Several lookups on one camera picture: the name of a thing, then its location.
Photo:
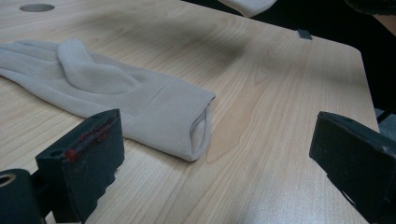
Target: cotton glove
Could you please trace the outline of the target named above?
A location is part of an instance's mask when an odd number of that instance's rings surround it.
[[[276,0],[219,0],[222,4],[239,11],[244,17],[254,17],[268,8]]]
[[[0,75],[83,118],[119,108],[124,137],[186,161],[207,148],[213,92],[89,52],[76,39],[2,44]]]

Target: clamp jaw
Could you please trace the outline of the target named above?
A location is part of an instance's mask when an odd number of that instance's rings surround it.
[[[115,180],[124,161],[120,111],[85,119],[35,160],[32,175],[22,169],[0,172],[2,223],[82,222]]]

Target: black device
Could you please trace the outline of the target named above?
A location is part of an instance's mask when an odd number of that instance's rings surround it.
[[[369,223],[396,223],[396,142],[319,112],[309,156]]]
[[[85,119],[39,153],[38,170],[0,172],[1,223],[84,223],[115,180],[124,161],[120,111],[113,109]]]

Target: red marking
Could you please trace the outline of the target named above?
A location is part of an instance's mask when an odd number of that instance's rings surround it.
[[[89,136],[89,134],[83,133],[82,135],[79,136],[78,141],[83,142],[83,141],[85,141],[85,139],[87,139],[88,136]]]
[[[70,160],[70,161],[75,161],[78,158],[78,154],[73,148],[70,148],[64,153],[64,156]]]

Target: wooden table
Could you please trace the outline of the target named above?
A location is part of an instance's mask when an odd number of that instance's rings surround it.
[[[79,38],[217,95],[201,159],[125,139],[126,160],[88,223],[365,223],[308,157],[321,110],[378,130],[356,49],[177,0],[42,0],[55,9],[19,10],[28,3],[1,1],[0,42]],[[35,155],[82,122],[3,77],[0,105],[0,170],[34,172]]]

